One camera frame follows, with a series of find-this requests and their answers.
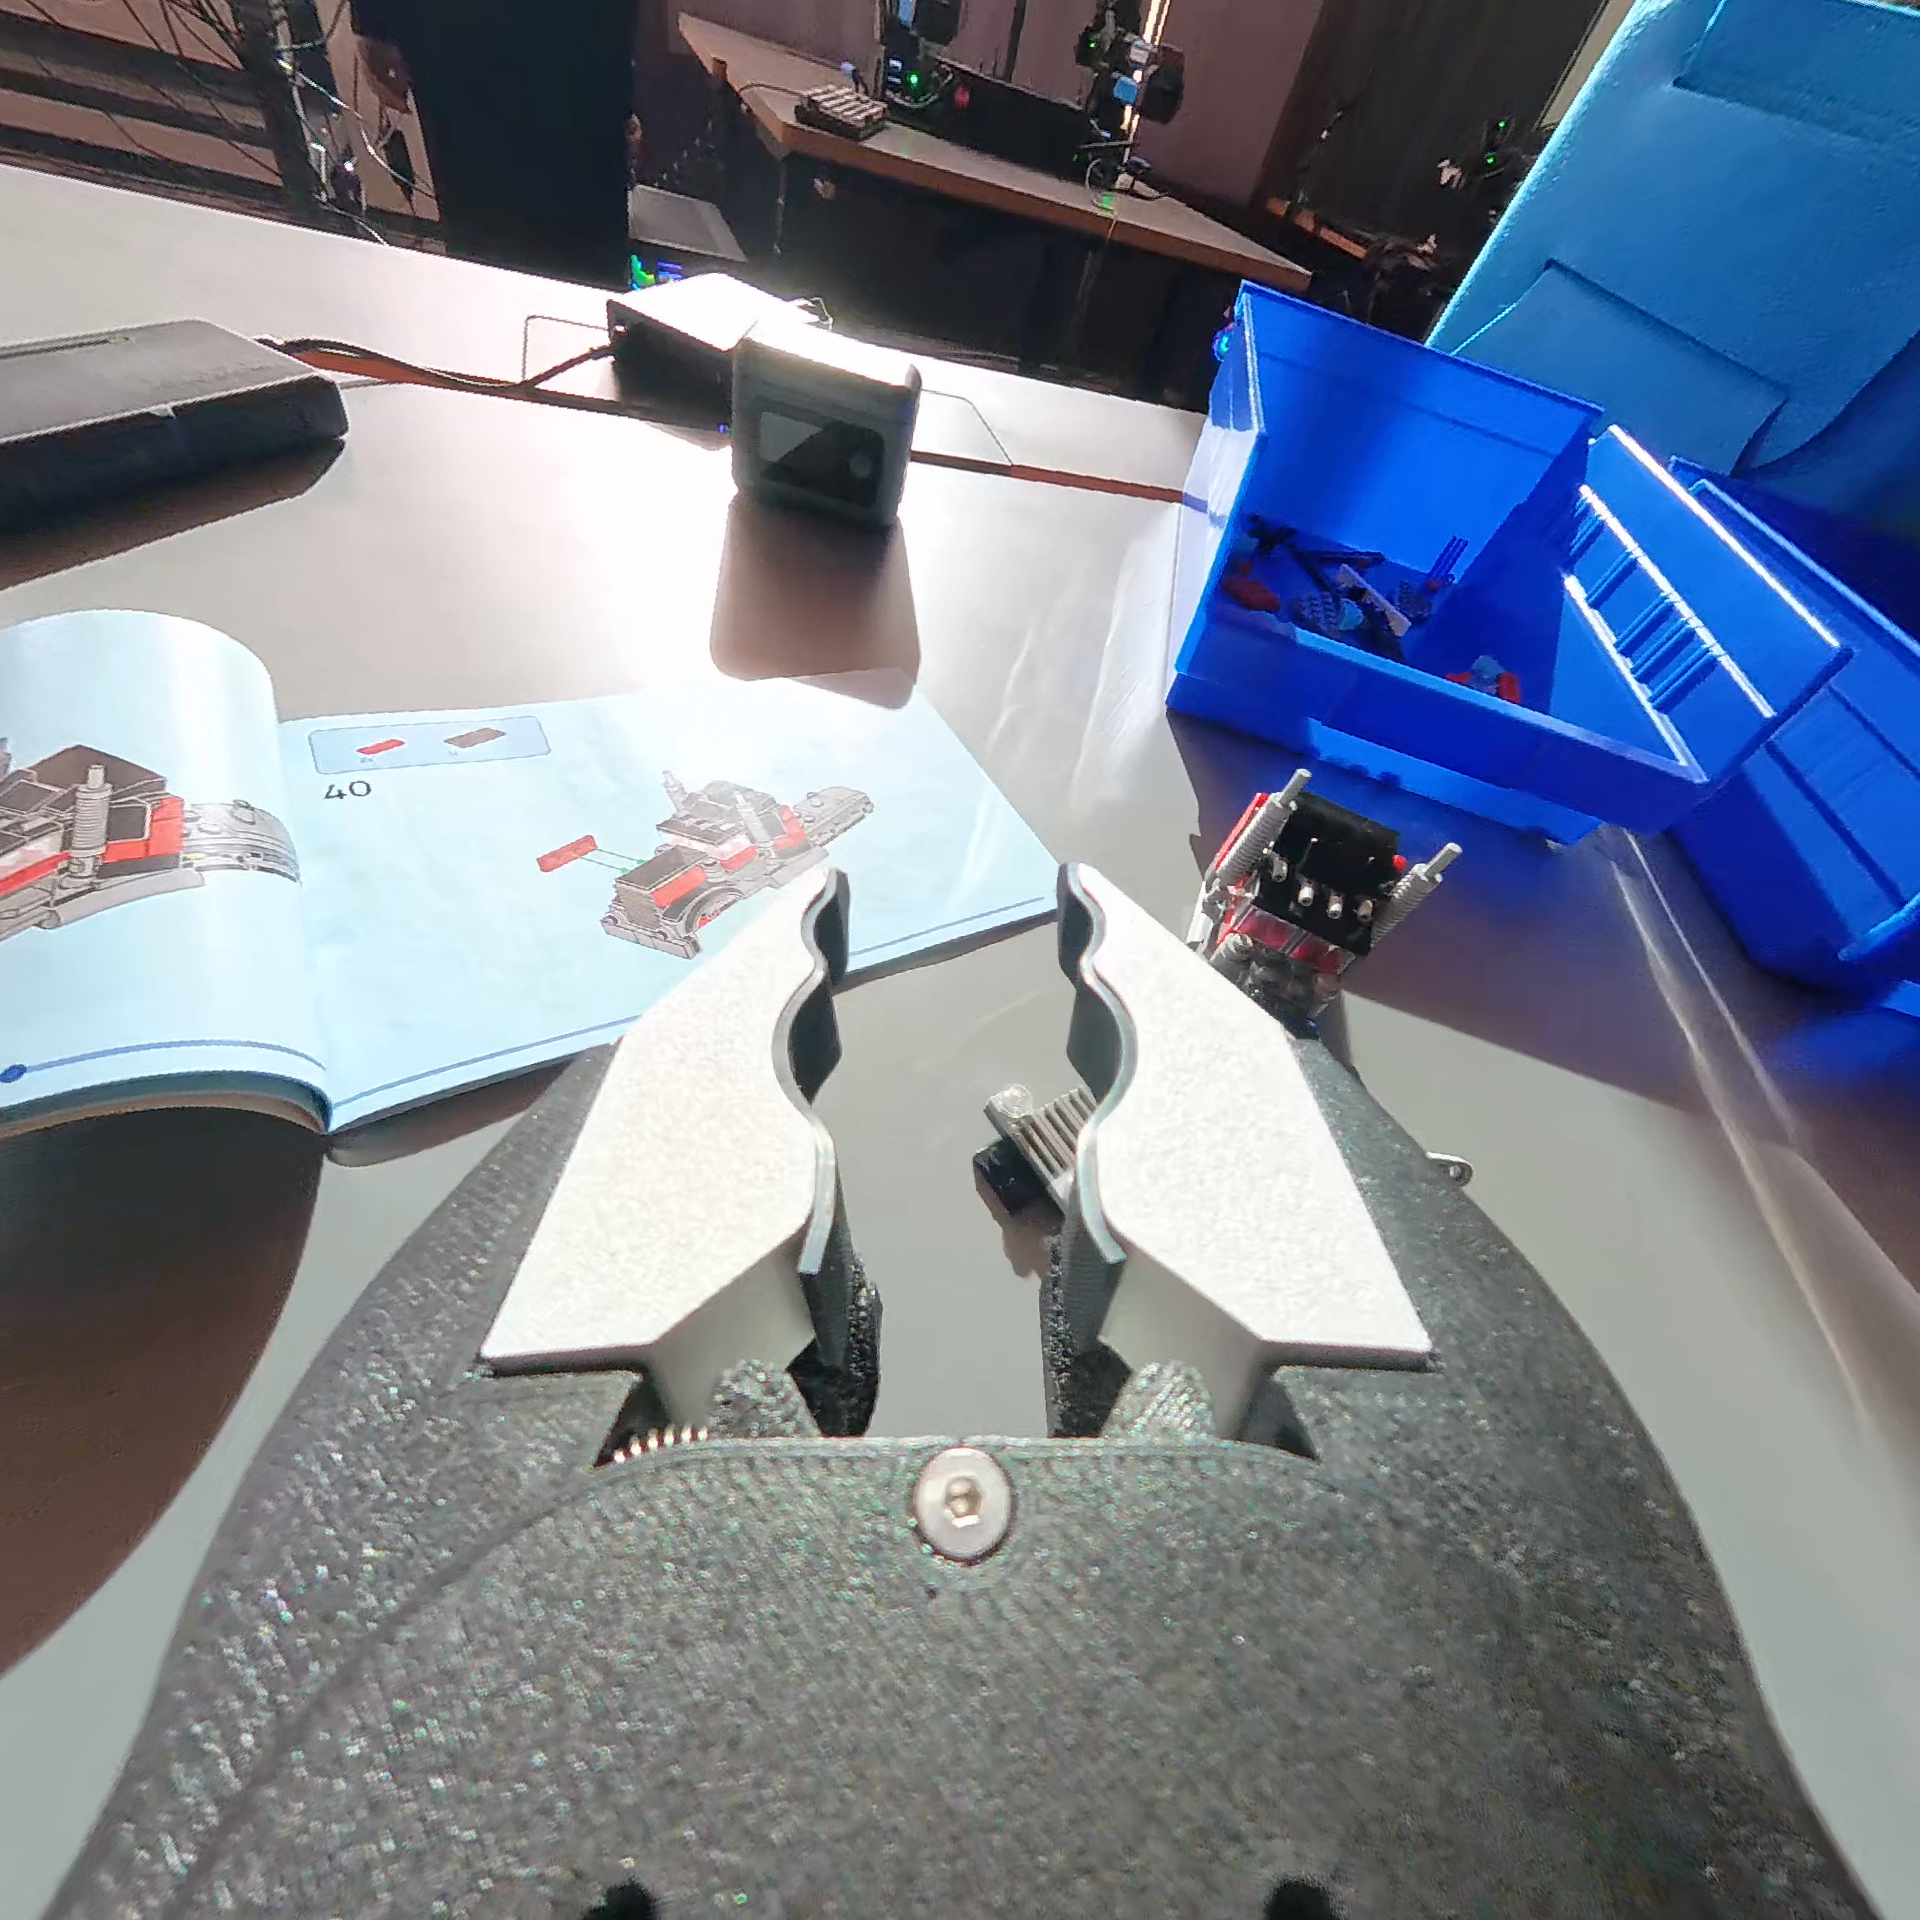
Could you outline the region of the red black toy brick truck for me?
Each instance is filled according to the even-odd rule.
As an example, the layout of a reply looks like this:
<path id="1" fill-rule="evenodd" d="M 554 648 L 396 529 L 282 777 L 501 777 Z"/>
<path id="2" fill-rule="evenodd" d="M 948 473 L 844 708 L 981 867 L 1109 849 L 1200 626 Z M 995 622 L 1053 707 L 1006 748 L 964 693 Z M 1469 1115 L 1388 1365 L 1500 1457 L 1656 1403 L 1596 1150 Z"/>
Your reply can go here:
<path id="1" fill-rule="evenodd" d="M 1187 946 L 1237 992 L 1315 1037 L 1347 977 L 1431 899 L 1461 846 L 1408 860 L 1395 827 L 1309 790 L 1254 793 L 1203 874 Z"/>

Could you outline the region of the grey desk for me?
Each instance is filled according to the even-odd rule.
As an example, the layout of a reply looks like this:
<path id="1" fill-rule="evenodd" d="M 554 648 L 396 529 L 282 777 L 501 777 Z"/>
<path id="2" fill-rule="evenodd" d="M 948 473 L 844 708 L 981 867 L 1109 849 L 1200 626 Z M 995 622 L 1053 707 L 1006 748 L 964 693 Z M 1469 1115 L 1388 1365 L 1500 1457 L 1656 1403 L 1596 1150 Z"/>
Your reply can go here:
<path id="1" fill-rule="evenodd" d="M 888 541 L 738 501 L 728 457 L 631 417 L 351 382 L 332 465 L 183 490 L 4 541 L 4 622 L 200 619 L 287 714 L 574 699 L 659 681 L 893 670 L 1055 857 L 1168 922 L 1267 780 L 1171 718 L 1158 665 L 1197 421 L 930 366 L 941 459 Z M 1667 1454 L 1814 1808 L 1883 1915 L 1915 1915 L 1915 1022 L 1746 964 L 1686 865 L 1408 806 L 1466 849 L 1357 970 L 1330 1040 L 1572 1310 Z M 827 1097 L 885 1298 L 885 1433 L 1040 1421 L 1031 1238 L 970 1180 L 981 1104 L 1066 1067 L 1068 987 L 1028 930 L 847 997 Z M 4 1913 L 36 1915 L 99 1813 L 211 1530 L 384 1254 L 499 1138 L 446 1121 L 373 1172 L 287 1133 L 253 1246 L 142 1226 L 95 1165 L 13 1236 L 4 1598 L 66 1568 L 4 1680 Z"/>

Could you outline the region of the black equipment rig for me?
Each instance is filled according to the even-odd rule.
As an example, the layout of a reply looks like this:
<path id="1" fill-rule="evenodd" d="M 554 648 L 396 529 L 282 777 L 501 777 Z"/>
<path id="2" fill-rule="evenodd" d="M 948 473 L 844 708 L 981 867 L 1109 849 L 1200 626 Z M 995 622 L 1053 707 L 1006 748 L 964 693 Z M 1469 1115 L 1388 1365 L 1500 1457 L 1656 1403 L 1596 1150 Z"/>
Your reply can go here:
<path id="1" fill-rule="evenodd" d="M 964 114 L 1012 108 L 1032 92 L 1015 85 L 1027 4 L 1012 4 L 997 66 L 964 66 L 948 57 L 966 22 L 964 2 L 877 2 L 870 92 L 923 124 L 957 126 Z M 1107 137 L 1132 136 L 1136 121 L 1171 121 L 1184 104 L 1184 52 L 1162 36 L 1164 4 L 1092 4 L 1071 43 L 1071 64 L 1083 74 L 1068 117 L 1104 129 Z"/>

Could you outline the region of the blue fabric chair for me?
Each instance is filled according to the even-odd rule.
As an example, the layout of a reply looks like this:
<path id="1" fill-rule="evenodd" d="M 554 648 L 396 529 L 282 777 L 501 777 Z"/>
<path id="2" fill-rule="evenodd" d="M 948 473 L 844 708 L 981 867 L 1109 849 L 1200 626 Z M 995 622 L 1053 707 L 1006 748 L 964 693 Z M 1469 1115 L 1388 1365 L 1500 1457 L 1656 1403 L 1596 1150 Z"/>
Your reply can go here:
<path id="1" fill-rule="evenodd" d="M 1429 347 L 1912 539 L 1915 9 L 1634 4 Z"/>

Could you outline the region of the small grey black brick assembly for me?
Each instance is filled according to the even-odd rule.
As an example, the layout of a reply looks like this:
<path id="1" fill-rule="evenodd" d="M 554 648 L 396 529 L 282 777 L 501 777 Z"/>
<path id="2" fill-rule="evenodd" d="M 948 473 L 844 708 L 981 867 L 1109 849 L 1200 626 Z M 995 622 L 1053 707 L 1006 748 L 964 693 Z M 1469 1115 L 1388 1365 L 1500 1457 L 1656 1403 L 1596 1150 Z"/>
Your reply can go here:
<path id="1" fill-rule="evenodd" d="M 1024 1086 L 1004 1089 L 984 1102 L 995 1141 L 974 1152 L 972 1165 L 999 1212 L 1018 1216 L 1040 1201 L 1068 1212 L 1076 1148 L 1095 1104 L 1087 1089 L 1035 1100 Z"/>

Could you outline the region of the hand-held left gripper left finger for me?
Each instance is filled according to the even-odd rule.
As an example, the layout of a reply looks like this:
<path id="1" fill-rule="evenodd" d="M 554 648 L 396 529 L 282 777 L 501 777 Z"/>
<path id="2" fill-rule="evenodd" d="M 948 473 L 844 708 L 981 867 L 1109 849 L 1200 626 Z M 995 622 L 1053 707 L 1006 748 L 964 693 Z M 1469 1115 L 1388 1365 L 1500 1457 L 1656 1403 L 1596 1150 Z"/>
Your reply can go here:
<path id="1" fill-rule="evenodd" d="M 743 1361 L 853 1353 L 854 1273 L 816 1097 L 840 1061 L 847 877 L 790 881 L 615 1045 L 477 1361 L 640 1373 L 692 1424 Z"/>

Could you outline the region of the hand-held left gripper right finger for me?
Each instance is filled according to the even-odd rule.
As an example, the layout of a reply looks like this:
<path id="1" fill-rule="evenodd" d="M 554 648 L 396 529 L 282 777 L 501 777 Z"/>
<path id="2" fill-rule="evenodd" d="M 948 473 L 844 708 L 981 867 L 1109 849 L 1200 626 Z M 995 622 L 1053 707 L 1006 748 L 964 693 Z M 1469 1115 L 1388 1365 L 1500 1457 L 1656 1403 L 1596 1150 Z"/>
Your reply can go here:
<path id="1" fill-rule="evenodd" d="M 1279 1368 L 1424 1371 L 1436 1347 L 1286 1028 L 1085 861 L 1061 868 L 1071 1348 L 1191 1370 L 1213 1433 Z"/>

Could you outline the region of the heap of small toy bricks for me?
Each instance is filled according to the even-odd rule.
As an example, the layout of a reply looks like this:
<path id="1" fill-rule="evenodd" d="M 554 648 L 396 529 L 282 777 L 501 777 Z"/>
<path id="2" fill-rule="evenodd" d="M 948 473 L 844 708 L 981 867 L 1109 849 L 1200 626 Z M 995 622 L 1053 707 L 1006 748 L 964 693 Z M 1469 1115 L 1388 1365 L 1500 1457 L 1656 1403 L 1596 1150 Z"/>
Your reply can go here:
<path id="1" fill-rule="evenodd" d="M 1260 512 L 1237 512 L 1216 592 L 1232 608 L 1294 634 L 1341 642 L 1501 704 L 1522 707 L 1522 680 L 1496 657 L 1446 668 L 1424 641 L 1461 584 L 1472 544 L 1446 539 L 1424 566 L 1374 546 L 1312 536 Z"/>

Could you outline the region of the black adapter box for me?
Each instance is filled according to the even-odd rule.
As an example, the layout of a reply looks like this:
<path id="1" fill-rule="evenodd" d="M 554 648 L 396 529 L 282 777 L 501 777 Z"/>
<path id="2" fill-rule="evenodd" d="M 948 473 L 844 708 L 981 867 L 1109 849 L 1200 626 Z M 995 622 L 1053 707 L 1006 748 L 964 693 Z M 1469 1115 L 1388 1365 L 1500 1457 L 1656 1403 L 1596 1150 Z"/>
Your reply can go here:
<path id="1" fill-rule="evenodd" d="M 756 329 L 821 329 L 816 302 L 786 300 L 726 272 L 656 280 L 610 296 L 607 346 L 624 390 L 728 417 L 734 356 Z"/>

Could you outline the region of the black flat box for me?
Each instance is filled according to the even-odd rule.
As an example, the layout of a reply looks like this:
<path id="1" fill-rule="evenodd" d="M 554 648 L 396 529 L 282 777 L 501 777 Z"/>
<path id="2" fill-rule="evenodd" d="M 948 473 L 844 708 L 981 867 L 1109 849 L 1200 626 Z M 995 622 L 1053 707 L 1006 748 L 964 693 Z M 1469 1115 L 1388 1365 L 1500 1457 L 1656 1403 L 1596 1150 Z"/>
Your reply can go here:
<path id="1" fill-rule="evenodd" d="M 342 441 L 324 373 L 205 320 L 2 347 L 2 529 Z"/>

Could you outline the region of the large blue plastic bin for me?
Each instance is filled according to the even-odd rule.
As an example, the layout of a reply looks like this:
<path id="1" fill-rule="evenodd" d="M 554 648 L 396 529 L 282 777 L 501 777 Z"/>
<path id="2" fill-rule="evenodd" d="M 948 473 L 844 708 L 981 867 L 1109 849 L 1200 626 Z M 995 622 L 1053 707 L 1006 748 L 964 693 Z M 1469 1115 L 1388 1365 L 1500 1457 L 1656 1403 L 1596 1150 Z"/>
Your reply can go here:
<path id="1" fill-rule="evenodd" d="M 1852 652 L 1671 837 L 1754 963 L 1915 1017 L 1915 541 L 1701 465 L 1669 468 Z"/>

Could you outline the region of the light blue instruction booklet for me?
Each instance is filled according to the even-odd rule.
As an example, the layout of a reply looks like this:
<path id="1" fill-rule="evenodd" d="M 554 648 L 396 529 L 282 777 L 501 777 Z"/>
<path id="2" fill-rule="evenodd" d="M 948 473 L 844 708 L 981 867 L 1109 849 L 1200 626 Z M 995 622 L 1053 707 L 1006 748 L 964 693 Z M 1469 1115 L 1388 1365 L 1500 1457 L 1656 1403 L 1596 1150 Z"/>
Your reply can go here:
<path id="1" fill-rule="evenodd" d="M 323 1136 L 618 1040 L 779 894 L 869 977 L 1052 916 L 1053 856 L 893 672 L 282 718 L 198 622 L 2 642 L 4 1136 Z"/>

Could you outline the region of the grey cube device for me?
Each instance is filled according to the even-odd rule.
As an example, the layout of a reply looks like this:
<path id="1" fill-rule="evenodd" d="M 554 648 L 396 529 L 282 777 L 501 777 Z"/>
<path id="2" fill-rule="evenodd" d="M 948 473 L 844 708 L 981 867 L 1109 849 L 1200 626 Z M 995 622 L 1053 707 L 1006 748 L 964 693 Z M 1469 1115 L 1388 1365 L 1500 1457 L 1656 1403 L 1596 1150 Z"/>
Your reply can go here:
<path id="1" fill-rule="evenodd" d="M 920 412 L 903 353 L 823 326 L 756 326 L 731 353 L 736 490 L 876 532 L 895 524 Z"/>

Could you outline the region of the brown table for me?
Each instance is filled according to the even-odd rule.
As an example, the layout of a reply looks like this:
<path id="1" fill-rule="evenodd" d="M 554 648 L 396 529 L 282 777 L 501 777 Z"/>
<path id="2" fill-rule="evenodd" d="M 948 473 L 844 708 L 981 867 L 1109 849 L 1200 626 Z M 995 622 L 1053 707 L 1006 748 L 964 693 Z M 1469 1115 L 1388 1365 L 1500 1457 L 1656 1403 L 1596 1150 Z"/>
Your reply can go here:
<path id="1" fill-rule="evenodd" d="M 1290 298 L 1312 286 L 1308 267 L 1168 195 L 1095 193 L 1010 161 L 974 153 L 926 131 L 886 126 L 853 141 L 805 126 L 795 105 L 838 81 L 831 61 L 795 52 L 696 14 L 679 14 L 679 34 L 710 81 L 744 108 L 758 144 L 776 162 L 867 176 L 940 202 L 988 209 L 1091 243 L 1164 257 L 1191 270 L 1254 282 Z"/>

